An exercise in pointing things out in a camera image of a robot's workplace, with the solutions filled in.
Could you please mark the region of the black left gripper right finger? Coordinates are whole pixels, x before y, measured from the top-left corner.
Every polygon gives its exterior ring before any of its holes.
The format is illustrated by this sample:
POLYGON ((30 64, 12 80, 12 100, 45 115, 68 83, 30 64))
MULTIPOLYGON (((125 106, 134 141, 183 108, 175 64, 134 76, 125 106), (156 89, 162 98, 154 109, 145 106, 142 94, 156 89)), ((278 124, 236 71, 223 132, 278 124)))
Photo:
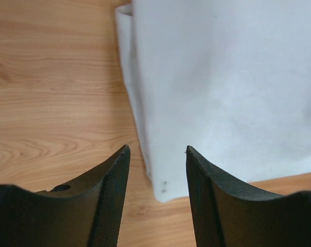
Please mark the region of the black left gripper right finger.
POLYGON ((262 190, 191 146, 186 175, 197 246, 311 246, 311 191, 262 190))

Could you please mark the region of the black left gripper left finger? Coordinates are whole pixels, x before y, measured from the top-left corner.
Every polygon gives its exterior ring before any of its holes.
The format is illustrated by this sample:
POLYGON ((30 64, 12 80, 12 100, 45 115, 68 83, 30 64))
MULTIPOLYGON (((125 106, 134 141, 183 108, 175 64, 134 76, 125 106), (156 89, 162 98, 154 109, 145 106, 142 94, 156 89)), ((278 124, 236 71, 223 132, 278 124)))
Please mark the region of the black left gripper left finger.
POLYGON ((50 191, 0 184, 0 246, 116 246, 129 166, 125 145, 50 191))

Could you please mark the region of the white t shirt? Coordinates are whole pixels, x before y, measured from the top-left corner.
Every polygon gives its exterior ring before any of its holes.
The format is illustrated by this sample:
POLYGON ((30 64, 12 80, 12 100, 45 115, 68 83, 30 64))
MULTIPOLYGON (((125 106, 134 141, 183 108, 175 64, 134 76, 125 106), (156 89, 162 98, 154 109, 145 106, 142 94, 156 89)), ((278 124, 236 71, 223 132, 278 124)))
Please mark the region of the white t shirt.
POLYGON ((115 18, 158 201, 188 196, 187 146, 245 182, 311 172, 311 0, 132 1, 115 18))

